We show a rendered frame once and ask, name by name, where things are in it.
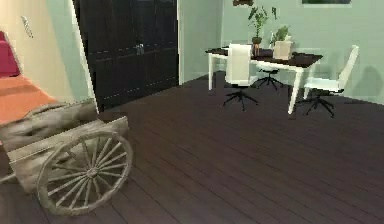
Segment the white swivel office chair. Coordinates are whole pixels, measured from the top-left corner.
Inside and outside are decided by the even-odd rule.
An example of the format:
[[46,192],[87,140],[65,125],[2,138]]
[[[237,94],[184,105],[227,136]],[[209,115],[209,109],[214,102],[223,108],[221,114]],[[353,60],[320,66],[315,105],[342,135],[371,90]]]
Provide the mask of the white swivel office chair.
[[314,77],[312,75],[308,76],[304,84],[303,99],[298,101],[298,104],[310,104],[305,115],[308,115],[312,110],[316,110],[322,105],[328,111],[331,118],[335,117],[334,105],[323,99],[323,96],[331,96],[332,94],[340,95],[344,92],[358,55],[359,47],[353,45],[348,60],[344,68],[338,74],[337,79],[326,79]]
[[237,98],[242,104],[242,110],[245,110],[245,98],[258,103],[256,99],[245,92],[245,89],[251,87],[258,79],[257,76],[250,74],[251,50],[252,47],[250,45],[229,45],[225,81],[230,84],[232,88],[235,88],[236,92],[229,93],[228,99],[223,105],[226,105],[234,98]]
[[276,86],[277,83],[279,83],[280,86],[283,86],[283,83],[281,81],[274,78],[274,75],[276,75],[279,72],[278,69],[260,65],[259,71],[262,73],[266,73],[266,76],[263,78],[259,78],[257,80],[258,82],[257,87],[260,87],[263,84],[266,84],[266,85],[272,84],[274,88],[277,88]]

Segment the black double door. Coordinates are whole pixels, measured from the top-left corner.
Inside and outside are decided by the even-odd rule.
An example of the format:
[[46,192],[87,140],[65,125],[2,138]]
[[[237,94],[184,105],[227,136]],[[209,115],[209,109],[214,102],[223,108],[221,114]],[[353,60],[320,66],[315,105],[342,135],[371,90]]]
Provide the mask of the black double door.
[[103,112],[179,84],[177,0],[72,0]]

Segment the tall plant in brown pot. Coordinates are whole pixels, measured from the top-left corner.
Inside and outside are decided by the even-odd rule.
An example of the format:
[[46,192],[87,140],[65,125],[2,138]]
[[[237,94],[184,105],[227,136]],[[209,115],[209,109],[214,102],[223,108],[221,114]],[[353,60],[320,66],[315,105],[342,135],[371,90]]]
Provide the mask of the tall plant in brown pot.
[[256,31],[252,37],[252,53],[258,56],[260,53],[260,44],[262,42],[261,30],[267,23],[269,15],[263,6],[252,7],[248,16],[249,26],[253,26]]

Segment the green plant in beige pot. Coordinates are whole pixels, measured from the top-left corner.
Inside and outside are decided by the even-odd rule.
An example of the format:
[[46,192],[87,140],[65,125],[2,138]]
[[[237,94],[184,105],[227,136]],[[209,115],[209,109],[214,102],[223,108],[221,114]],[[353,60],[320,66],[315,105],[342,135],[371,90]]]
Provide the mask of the green plant in beige pot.
[[271,39],[273,45],[273,58],[278,60],[288,60],[290,58],[293,41],[289,33],[288,26],[282,26],[273,35]]

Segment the white table with dark top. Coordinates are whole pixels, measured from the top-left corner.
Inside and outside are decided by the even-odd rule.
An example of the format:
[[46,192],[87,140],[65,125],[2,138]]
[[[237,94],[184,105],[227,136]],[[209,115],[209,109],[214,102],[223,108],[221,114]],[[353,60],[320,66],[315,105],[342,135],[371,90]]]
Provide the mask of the white table with dark top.
[[[214,72],[214,61],[216,59],[226,60],[228,57],[228,49],[214,48],[206,50],[208,54],[208,89],[213,88],[213,72]],[[274,59],[273,53],[270,49],[261,49],[258,56],[252,56],[250,59],[251,64],[262,65],[274,69],[289,70],[295,72],[295,79],[293,87],[291,89],[291,97],[288,105],[288,114],[291,115],[294,111],[299,89],[302,83],[302,77],[306,69],[309,70],[310,74],[314,73],[316,65],[323,58],[322,55],[309,54],[294,52],[290,59],[281,60]]]

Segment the weathered wooden wheeled cart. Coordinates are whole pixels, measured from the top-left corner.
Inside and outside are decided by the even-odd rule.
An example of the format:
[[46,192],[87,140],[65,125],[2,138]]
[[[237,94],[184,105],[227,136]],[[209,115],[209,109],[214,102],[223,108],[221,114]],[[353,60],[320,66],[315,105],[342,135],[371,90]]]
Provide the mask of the weathered wooden wheeled cart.
[[132,168],[133,149],[125,134],[128,119],[99,118],[91,99],[51,103],[0,125],[0,148],[26,192],[36,192],[54,214],[80,215],[107,202]]

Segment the magenta sofa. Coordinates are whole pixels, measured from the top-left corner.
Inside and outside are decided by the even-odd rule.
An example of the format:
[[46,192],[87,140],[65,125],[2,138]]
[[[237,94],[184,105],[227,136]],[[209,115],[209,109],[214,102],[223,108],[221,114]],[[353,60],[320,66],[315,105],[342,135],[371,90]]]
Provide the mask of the magenta sofa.
[[18,64],[10,43],[0,31],[0,78],[14,77],[20,74]]

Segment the dark framed wall picture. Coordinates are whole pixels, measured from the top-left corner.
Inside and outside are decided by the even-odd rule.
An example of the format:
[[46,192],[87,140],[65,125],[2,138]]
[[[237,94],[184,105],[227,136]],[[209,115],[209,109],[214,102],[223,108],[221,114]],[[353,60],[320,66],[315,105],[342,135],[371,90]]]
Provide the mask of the dark framed wall picture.
[[302,4],[350,4],[352,0],[302,0]]

